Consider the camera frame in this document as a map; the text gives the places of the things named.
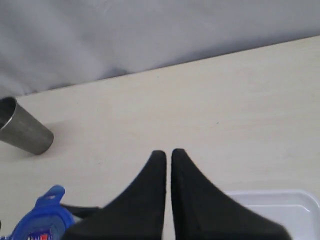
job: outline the wooden table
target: wooden table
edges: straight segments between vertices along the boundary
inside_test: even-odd
[[[170,159],[185,148],[224,191],[304,189],[320,198],[320,36],[18,101],[55,140],[41,156],[0,143],[0,235],[54,184],[66,188],[65,203],[104,206],[155,149]]]

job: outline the gray fabric backdrop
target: gray fabric backdrop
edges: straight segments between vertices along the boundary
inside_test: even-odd
[[[0,96],[320,34],[320,0],[1,0]]]

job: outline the blue bottle cap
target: blue bottle cap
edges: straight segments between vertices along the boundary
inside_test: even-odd
[[[72,214],[60,206],[65,189],[55,185],[39,197],[34,208],[16,225],[10,240],[59,240],[75,223]]]

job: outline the metal cup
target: metal cup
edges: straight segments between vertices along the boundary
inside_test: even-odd
[[[54,134],[21,107],[14,97],[0,99],[0,140],[29,153],[49,149]]]

